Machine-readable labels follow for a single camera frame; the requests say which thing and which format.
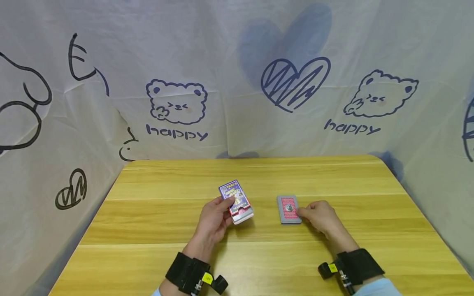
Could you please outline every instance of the left hand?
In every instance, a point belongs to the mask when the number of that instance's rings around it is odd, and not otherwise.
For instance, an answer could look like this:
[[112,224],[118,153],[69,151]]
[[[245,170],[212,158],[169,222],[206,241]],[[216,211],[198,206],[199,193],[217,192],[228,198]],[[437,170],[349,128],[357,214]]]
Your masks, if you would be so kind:
[[234,197],[217,197],[204,205],[196,231],[183,250],[186,256],[209,262],[214,246],[224,238],[227,227],[232,224],[228,209],[234,201]]

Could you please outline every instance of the wood grain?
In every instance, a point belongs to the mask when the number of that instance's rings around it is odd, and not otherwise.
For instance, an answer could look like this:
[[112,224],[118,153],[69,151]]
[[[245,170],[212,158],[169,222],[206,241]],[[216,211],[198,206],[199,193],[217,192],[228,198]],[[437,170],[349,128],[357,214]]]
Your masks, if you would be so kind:
[[[281,225],[276,196],[325,199],[403,295],[474,295],[474,283],[379,159],[369,156],[135,161],[124,168],[52,296],[149,296],[218,186],[239,180],[255,216],[231,227],[212,260],[229,296],[342,295],[317,266],[324,236]],[[217,295],[206,289],[201,295]]]

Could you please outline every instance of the white backdrop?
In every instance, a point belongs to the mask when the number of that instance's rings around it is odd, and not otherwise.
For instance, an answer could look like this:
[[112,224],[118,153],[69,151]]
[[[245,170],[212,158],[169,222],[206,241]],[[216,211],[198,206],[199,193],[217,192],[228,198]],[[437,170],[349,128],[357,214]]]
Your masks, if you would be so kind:
[[7,2],[6,295],[47,294],[136,159],[369,153],[474,269],[474,2]]

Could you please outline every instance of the wrist strap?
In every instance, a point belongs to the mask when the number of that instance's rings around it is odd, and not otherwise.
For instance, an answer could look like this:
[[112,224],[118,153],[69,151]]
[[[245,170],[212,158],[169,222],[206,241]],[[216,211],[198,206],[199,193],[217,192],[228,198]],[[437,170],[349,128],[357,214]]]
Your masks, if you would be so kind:
[[189,295],[199,294],[202,284],[209,284],[217,293],[222,294],[228,283],[222,277],[214,279],[209,272],[210,265],[196,258],[189,258],[179,252],[166,273],[166,279]]
[[339,253],[337,257],[342,261],[344,272],[353,285],[361,285],[367,279],[385,274],[366,249]]
[[210,265],[196,258],[189,258],[179,252],[166,273],[166,279],[186,294],[196,293],[196,285],[208,272]]

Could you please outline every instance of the sleeve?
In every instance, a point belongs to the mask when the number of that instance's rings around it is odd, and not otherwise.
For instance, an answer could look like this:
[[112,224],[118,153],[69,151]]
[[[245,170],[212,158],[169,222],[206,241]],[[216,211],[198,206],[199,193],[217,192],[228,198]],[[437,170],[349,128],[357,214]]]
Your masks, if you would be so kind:
[[151,296],[161,296],[160,291],[156,289],[156,291]]
[[362,286],[354,296],[401,296],[388,278],[381,278]]

